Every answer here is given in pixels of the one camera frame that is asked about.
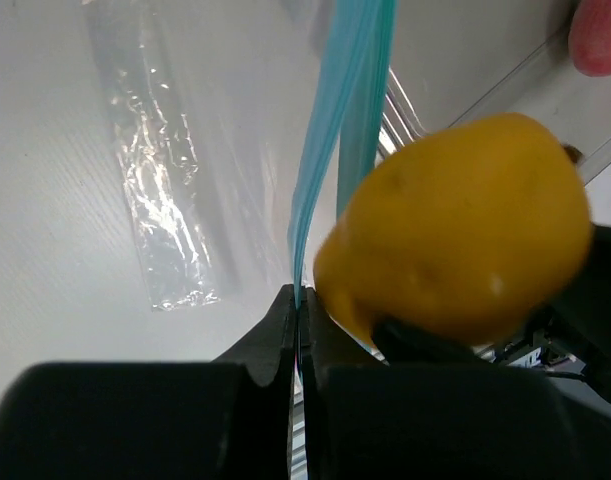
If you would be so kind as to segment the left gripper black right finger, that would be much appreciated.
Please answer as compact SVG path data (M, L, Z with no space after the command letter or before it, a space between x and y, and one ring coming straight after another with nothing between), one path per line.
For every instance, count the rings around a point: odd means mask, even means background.
M611 418L472 354L384 364L301 294L312 479L611 479Z

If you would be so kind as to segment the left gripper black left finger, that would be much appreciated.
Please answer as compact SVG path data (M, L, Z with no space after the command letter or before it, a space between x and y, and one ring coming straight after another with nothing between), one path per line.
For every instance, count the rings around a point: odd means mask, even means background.
M45 362L0 402L0 479L286 479L294 289L210 362Z

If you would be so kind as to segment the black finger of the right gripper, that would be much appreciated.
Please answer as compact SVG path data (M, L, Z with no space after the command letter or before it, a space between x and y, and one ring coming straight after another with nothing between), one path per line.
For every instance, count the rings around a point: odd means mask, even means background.
M542 311L545 337L581 360L584 381L611 395L611 227L597 225L581 273Z
M488 364L470 347L397 319L386 319L377 325L372 340L390 364Z

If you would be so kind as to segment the clear zip top bag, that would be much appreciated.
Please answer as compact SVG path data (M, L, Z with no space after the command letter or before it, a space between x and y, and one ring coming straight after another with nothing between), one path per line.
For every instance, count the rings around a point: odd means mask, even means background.
M380 152L393 1L87 1L154 309L289 286L332 159L345 206Z

